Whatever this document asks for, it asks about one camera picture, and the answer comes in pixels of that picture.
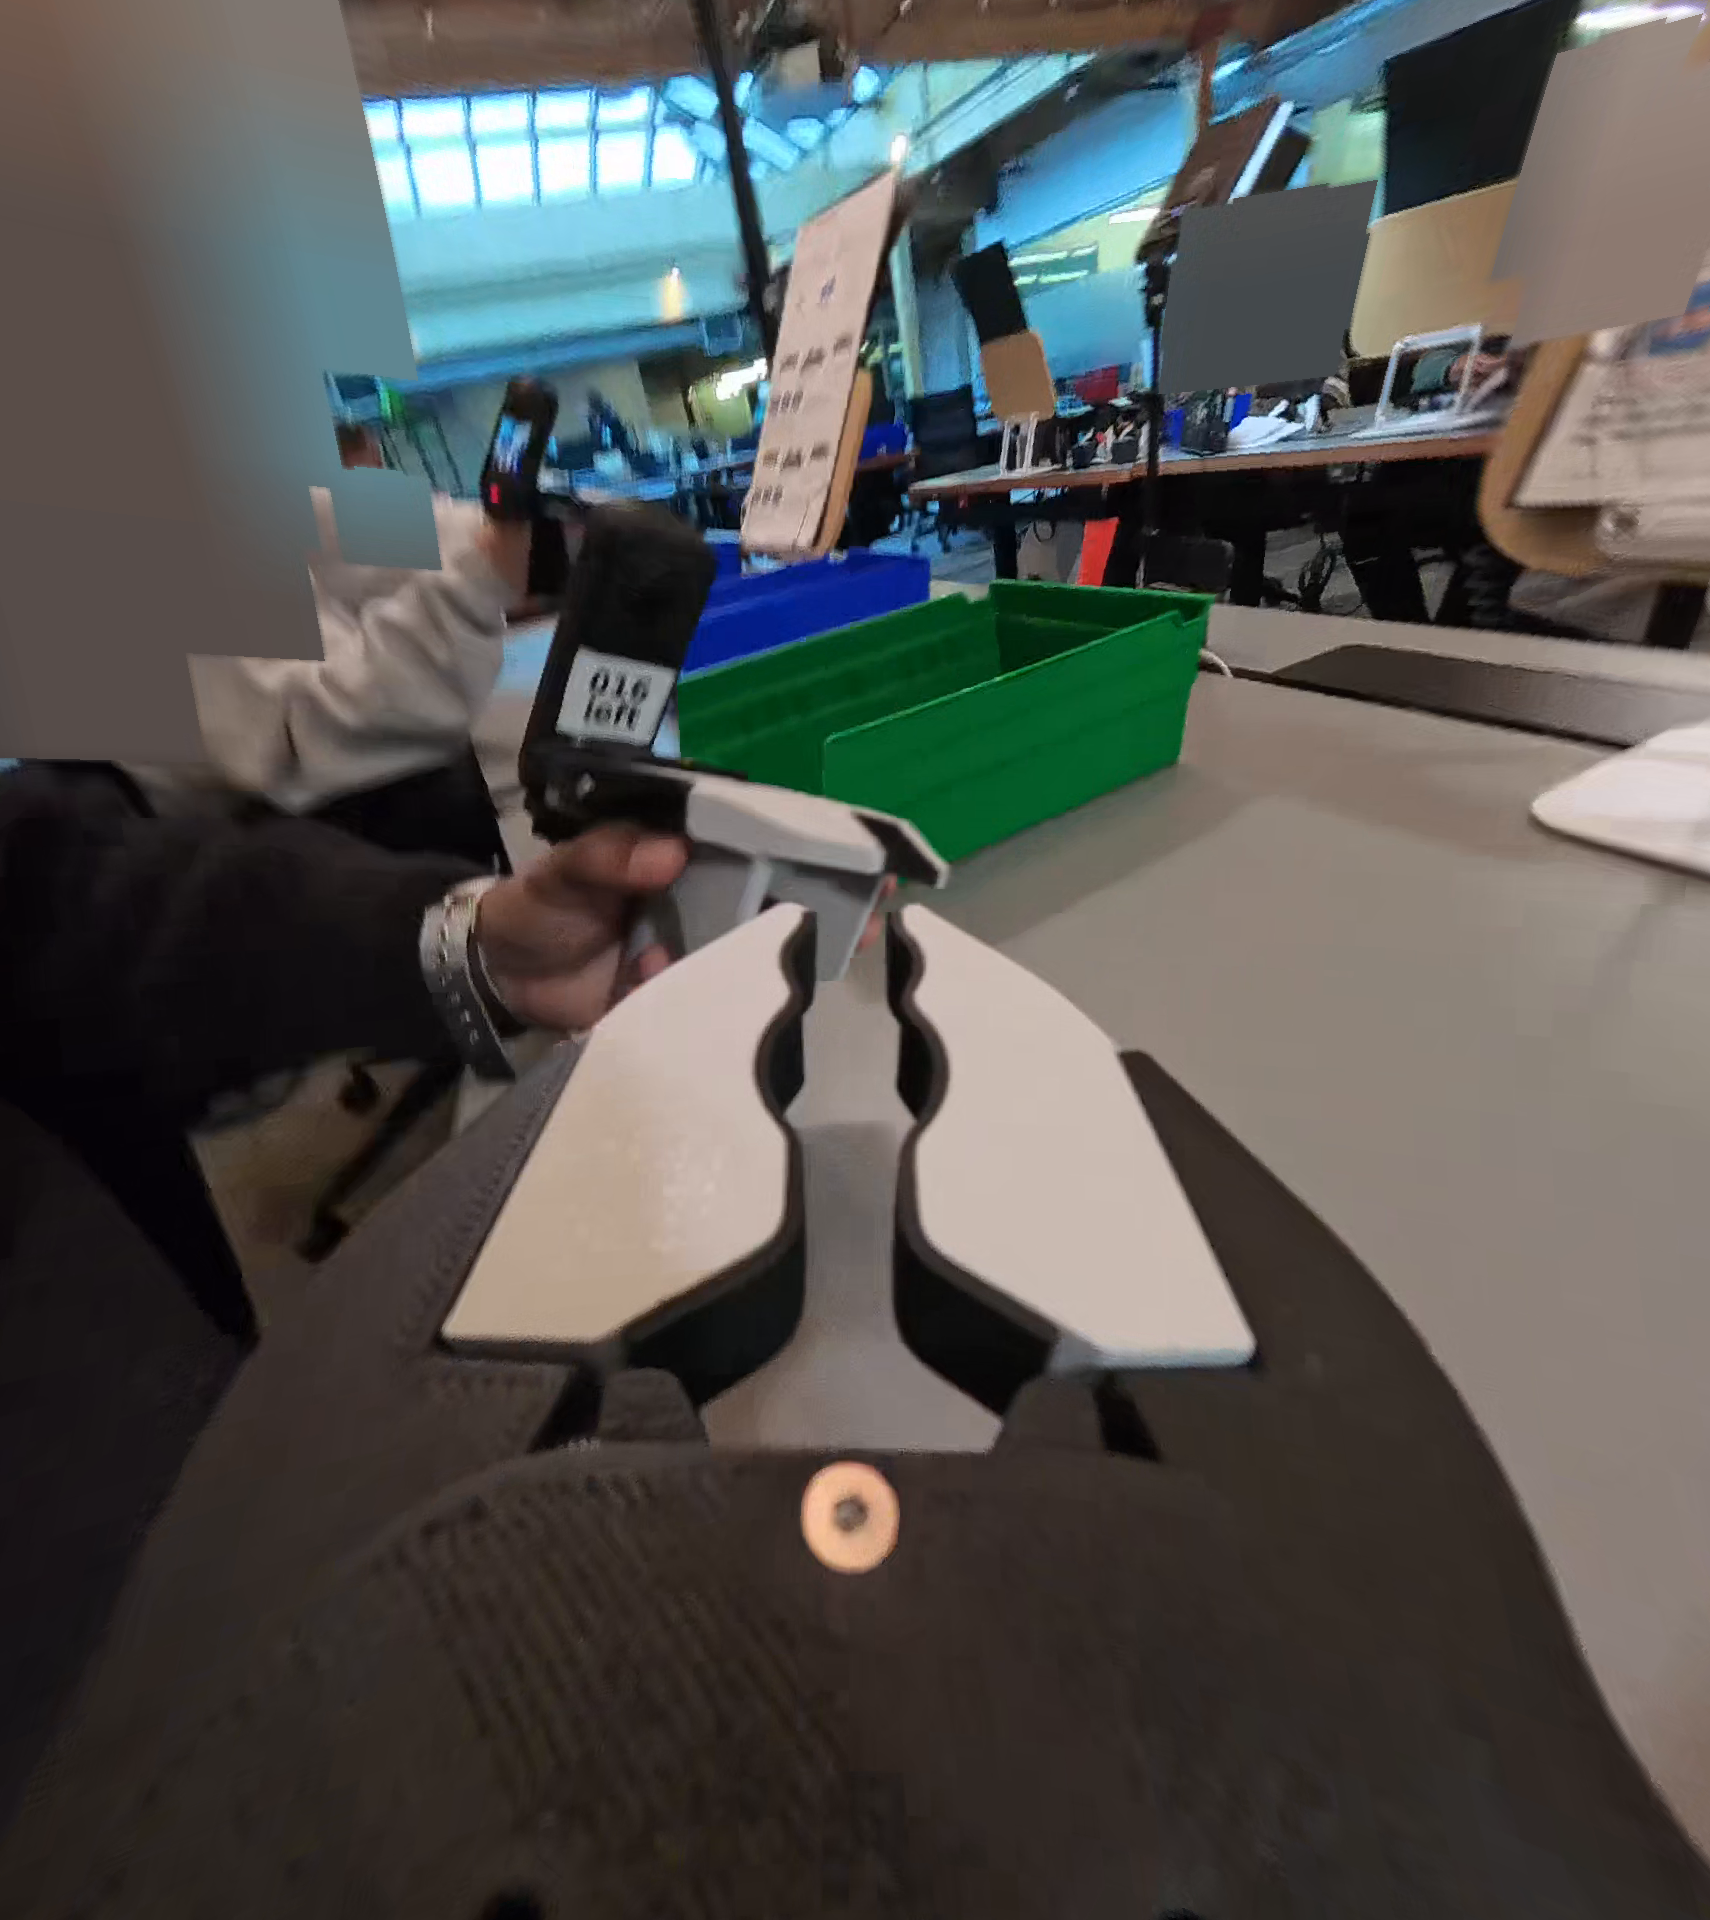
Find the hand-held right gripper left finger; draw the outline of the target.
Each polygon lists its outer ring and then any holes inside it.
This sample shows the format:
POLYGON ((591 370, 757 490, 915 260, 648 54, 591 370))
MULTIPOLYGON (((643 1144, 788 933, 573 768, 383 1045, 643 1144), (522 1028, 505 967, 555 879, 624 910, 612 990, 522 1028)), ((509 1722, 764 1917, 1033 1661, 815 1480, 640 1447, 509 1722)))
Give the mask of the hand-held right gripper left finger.
POLYGON ((506 1185, 440 1340, 599 1373, 755 1373, 806 1291, 817 922, 777 904, 607 1014, 506 1185))

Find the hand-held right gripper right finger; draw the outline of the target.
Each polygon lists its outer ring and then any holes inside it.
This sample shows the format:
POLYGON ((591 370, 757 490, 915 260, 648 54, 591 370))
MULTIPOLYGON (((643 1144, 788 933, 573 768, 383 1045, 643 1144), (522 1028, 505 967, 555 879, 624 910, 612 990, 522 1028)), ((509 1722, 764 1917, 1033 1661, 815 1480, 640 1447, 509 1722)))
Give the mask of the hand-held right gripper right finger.
POLYGON ((886 933, 892 1316, 943 1379, 1240 1369, 1253 1326, 1122 1051, 923 904, 886 933))

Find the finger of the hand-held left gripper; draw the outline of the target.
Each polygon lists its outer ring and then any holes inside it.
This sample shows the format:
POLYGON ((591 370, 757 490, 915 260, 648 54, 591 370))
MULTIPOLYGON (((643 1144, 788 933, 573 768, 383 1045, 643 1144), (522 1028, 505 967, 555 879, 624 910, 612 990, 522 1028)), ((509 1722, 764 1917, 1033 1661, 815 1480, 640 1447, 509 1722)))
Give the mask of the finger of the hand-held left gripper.
POLYGON ((682 953, 775 904, 812 915, 815 975, 838 982, 890 883, 885 842, 847 804, 786 786, 692 773, 682 835, 682 953))
POLYGON ((855 819, 883 851, 883 872, 898 883, 943 889, 950 865, 915 824, 877 810, 855 810, 855 819))

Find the green plastic bin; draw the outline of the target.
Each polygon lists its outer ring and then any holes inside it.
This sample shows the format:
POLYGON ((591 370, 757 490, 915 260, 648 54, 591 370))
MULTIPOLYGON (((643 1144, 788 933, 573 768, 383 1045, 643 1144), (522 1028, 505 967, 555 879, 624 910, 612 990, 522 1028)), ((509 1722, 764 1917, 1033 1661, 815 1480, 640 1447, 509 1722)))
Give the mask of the green plastic bin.
POLYGON ((912 824, 947 862, 1181 757, 1217 598, 997 582, 706 667, 682 755, 912 824))

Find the person's left forearm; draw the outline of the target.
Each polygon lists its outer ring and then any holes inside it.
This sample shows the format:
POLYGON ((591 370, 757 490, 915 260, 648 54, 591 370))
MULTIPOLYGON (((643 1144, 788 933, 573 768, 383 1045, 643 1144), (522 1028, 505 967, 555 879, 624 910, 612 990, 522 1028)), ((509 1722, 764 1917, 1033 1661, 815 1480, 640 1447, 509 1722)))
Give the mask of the person's left forearm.
POLYGON ((0 1090, 119 1087, 197 1121, 341 1053, 453 1059, 420 963, 475 875, 315 822, 145 817, 0 784, 0 1090))

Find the grey desk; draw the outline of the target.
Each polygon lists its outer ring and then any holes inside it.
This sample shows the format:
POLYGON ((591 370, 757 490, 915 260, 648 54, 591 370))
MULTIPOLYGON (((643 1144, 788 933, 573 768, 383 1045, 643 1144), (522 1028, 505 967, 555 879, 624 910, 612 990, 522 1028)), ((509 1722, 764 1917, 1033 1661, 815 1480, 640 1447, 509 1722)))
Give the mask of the grey desk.
POLYGON ((1542 829, 1572 741, 1276 675, 1223 608, 1178 768, 938 912, 1150 1053, 1441 1358, 1710 1857, 1710 879, 1542 829))

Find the black desk mat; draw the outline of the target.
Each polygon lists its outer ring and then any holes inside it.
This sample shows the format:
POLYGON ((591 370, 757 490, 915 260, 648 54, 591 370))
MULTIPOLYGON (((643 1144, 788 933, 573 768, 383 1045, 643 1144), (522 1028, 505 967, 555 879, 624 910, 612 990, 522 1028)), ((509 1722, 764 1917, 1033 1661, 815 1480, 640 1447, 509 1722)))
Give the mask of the black desk mat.
POLYGON ((1378 641, 1333 646, 1259 678, 1372 708, 1605 749, 1630 749, 1663 732, 1710 722, 1710 694, 1698 690, 1378 641))

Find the person's left hand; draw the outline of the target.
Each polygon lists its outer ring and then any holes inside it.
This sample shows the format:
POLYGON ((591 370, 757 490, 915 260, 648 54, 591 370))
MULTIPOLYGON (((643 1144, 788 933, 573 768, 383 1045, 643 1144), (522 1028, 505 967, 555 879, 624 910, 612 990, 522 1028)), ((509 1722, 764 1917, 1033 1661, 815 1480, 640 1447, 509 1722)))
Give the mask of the person's left hand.
POLYGON ((682 833, 603 824, 496 879, 475 910, 475 952, 506 1014, 578 1036, 675 966, 644 923, 685 873, 682 833))

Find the blue plastic bin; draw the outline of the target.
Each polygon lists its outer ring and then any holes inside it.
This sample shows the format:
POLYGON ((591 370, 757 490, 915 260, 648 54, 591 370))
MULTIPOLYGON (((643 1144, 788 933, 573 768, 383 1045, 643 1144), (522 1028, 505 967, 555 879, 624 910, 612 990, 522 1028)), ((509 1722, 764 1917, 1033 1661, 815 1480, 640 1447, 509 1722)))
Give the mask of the blue plastic bin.
POLYGON ((921 554, 835 551, 762 572, 722 572, 710 586, 682 675, 724 667, 930 600, 921 554))

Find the black office chair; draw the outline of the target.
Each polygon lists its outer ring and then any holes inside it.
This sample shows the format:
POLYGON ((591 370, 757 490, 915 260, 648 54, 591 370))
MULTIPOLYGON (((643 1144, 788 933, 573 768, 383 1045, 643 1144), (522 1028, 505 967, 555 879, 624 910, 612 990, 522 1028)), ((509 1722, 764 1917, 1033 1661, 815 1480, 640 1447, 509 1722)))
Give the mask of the black office chair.
POLYGON ((338 1105, 355 1117, 375 1113, 377 1125, 316 1190, 309 1224, 297 1243, 304 1263, 318 1263, 341 1247, 353 1225, 344 1208, 367 1190, 419 1121, 458 1090, 461 1077, 463 1068, 453 1059, 427 1061, 415 1066, 406 1081, 388 1096, 375 1064, 363 1059, 350 1064, 338 1092, 338 1105))

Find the silver wristwatch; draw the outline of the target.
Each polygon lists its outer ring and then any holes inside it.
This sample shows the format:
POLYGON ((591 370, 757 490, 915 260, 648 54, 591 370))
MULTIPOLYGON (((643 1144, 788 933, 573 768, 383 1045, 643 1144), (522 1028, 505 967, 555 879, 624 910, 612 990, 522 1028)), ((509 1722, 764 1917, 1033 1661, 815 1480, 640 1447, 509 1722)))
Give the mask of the silver wristwatch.
POLYGON ((416 963, 461 1064, 480 1081, 519 1075, 516 1041, 526 1025, 503 1000, 480 944, 485 898, 496 875, 475 875, 430 902, 419 923, 416 963))

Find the printed cardboard sign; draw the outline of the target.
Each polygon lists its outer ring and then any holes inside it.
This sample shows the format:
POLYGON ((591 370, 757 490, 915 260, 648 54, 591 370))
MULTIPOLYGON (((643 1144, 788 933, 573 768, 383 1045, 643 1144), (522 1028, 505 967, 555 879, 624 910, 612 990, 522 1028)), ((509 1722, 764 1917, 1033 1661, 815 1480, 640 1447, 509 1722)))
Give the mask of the printed cardboard sign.
POLYGON ((796 231, 743 503, 747 556, 823 559, 840 538, 868 429, 865 342, 897 229, 901 179, 889 165, 796 231))

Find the black pole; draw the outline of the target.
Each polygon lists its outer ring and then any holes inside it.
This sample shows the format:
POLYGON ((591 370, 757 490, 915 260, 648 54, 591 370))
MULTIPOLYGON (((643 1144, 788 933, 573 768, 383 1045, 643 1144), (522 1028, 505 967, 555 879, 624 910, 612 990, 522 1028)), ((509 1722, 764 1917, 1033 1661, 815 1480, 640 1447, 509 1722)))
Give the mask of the black pole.
POLYGON ((722 11, 719 1, 689 1, 689 11, 699 36, 700 60, 716 92, 716 114, 724 139, 726 172, 745 260, 747 306, 757 323, 768 368, 775 370, 779 300, 773 293, 773 257, 752 179, 752 162, 743 110, 736 100, 736 74, 731 62, 722 11))

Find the long wooden work table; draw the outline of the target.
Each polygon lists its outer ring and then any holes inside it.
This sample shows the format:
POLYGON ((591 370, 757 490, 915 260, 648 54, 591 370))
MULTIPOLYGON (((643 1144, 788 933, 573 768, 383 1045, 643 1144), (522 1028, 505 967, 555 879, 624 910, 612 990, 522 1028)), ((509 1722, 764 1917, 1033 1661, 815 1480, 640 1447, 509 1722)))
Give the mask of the long wooden work table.
POLYGON ((1450 419, 1439 414, 1328 433, 1292 433, 1259 448, 1197 452, 1173 448, 1157 459, 1101 459, 1084 467, 1004 471, 993 464, 921 477, 909 488, 938 525, 986 534, 997 576, 1018 572, 1018 545, 1035 525, 1117 519, 1141 534, 1175 529, 1205 538, 1218 523, 1226 573, 1214 595, 1238 608, 1291 606, 1287 588, 1268 594, 1266 543, 1279 531, 1335 521, 1335 491, 1383 477, 1391 467, 1478 464, 1503 432, 1498 414, 1450 419))

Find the black monitor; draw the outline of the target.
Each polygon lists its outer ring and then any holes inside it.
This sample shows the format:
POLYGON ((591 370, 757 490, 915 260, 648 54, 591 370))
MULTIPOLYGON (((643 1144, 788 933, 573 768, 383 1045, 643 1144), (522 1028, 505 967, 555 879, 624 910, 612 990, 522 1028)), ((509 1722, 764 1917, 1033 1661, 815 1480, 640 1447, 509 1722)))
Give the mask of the black monitor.
POLYGON ((1581 1, 1530 1, 1383 65, 1381 215, 1514 179, 1581 1))

